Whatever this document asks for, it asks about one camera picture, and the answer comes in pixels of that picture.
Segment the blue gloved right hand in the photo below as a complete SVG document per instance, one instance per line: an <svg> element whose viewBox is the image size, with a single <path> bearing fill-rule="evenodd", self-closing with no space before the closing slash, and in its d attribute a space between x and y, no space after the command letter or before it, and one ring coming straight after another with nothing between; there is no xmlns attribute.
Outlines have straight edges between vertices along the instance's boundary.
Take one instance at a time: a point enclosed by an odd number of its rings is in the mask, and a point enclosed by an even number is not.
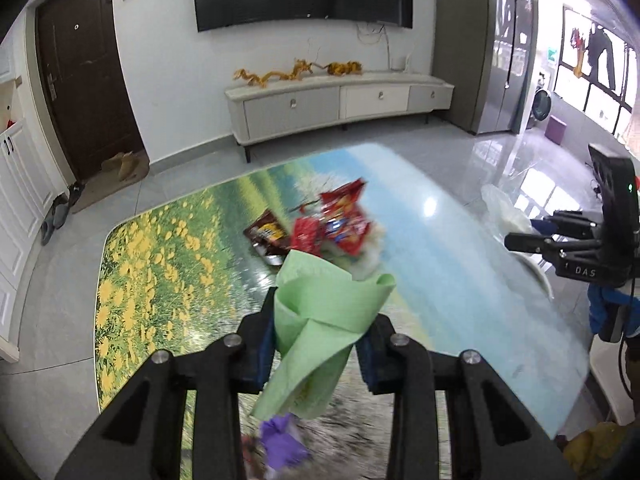
<svg viewBox="0 0 640 480"><path fill-rule="evenodd" d="M639 293L630 294L631 284L611 288L588 287L591 333L604 342L619 342L639 335Z"/></svg>

